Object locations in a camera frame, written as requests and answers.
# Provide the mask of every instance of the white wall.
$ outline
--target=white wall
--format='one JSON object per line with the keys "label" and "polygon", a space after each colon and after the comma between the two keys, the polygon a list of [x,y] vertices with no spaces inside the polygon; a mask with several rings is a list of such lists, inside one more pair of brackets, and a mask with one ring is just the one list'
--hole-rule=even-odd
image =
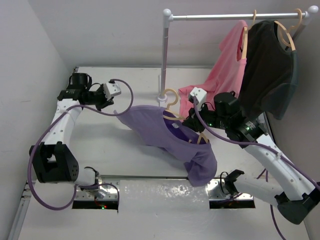
{"label": "white wall", "polygon": [[[286,0],[283,10],[311,5],[319,0]],[[290,159],[320,181],[320,14],[295,41],[299,58],[299,87],[281,121],[271,120],[277,144]],[[320,239],[320,205],[307,217],[305,223],[312,240]]]}
{"label": "white wall", "polygon": [[51,122],[69,72],[27,0],[0,1],[0,240],[27,179],[29,148]]}
{"label": "white wall", "polygon": [[[274,13],[281,0],[29,0],[69,67],[159,65],[162,11],[174,15]],[[212,65],[234,21],[174,22],[168,64]]]}

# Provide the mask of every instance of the clothing rack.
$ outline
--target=clothing rack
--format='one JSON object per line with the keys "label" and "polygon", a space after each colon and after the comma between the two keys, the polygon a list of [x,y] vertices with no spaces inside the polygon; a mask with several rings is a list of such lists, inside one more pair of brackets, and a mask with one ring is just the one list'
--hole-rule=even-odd
{"label": "clothing rack", "polygon": [[[311,22],[312,18],[318,12],[318,6],[311,6],[307,11],[302,13],[302,23],[295,31],[292,39],[295,40]],[[289,13],[258,13],[255,15],[256,20],[265,19],[298,19],[300,16],[297,12]],[[167,53],[169,26],[173,21],[212,21],[212,20],[250,20],[254,18],[254,14],[214,14],[214,15],[173,15],[169,9],[163,10],[163,37],[162,37],[162,63],[160,74],[160,90],[158,100],[164,102],[167,99],[164,90],[166,89],[166,69],[167,69]]]}

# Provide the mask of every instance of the table surface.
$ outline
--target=table surface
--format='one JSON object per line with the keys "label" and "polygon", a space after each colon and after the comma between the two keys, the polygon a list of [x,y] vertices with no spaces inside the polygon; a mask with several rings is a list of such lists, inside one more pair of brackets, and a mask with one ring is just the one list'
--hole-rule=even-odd
{"label": "table surface", "polygon": [[[157,95],[160,68],[80,67],[78,72],[89,74],[93,82],[98,83],[110,79],[125,80],[134,92],[133,105],[159,105]],[[178,90],[184,86],[201,84],[209,72],[210,69],[201,68],[168,68],[166,87]],[[121,90],[122,94],[114,98],[115,104],[107,107],[105,112],[121,112],[127,108],[130,92],[124,85]],[[179,103],[171,109],[179,112]],[[215,131],[226,136],[223,130]],[[217,173],[240,169],[256,177],[263,170],[261,164],[238,145],[223,142],[207,131],[204,133],[210,140],[218,161]],[[158,148],[145,146],[117,118],[96,114],[87,109],[77,119],[69,148],[80,167],[91,166],[103,175],[187,176],[181,162]],[[53,206],[67,203],[73,193],[73,187],[69,184],[37,182],[35,189],[43,200]],[[115,210],[71,207],[51,211],[32,198],[19,239],[280,240],[272,222],[269,205],[255,198],[255,206],[254,209],[210,209],[199,212],[166,211],[156,205],[154,210],[142,212],[124,209],[117,213]],[[309,239],[304,223],[293,225],[276,209],[275,216],[279,228],[288,240]]]}

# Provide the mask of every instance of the t-shirt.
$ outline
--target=t-shirt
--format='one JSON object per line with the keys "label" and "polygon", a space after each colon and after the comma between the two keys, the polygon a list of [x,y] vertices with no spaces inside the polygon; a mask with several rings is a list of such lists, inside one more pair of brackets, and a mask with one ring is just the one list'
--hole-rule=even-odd
{"label": "t-shirt", "polygon": [[180,114],[184,117],[189,115],[189,109],[193,104],[188,97],[194,87],[202,88],[207,92],[206,102],[214,103],[214,96],[224,92],[235,92],[237,98],[240,93],[242,79],[246,67],[246,58],[241,59],[241,46],[243,41],[244,20],[240,20],[220,43],[221,55],[214,64],[209,76],[203,84],[190,85],[179,89]]}
{"label": "t-shirt", "polygon": [[[139,134],[146,145],[166,150],[182,161],[192,186],[207,184],[217,172],[217,161],[210,142],[195,144],[199,135],[183,126],[179,120],[165,120],[164,113],[169,117],[175,116],[164,110],[164,107],[159,106],[132,106],[128,112],[117,118]],[[168,129],[168,124],[179,129],[179,136]]]}
{"label": "t-shirt", "polygon": [[239,101],[250,119],[263,112],[282,119],[298,86],[297,51],[283,49],[277,29],[274,20],[265,20],[248,32],[247,63]]}

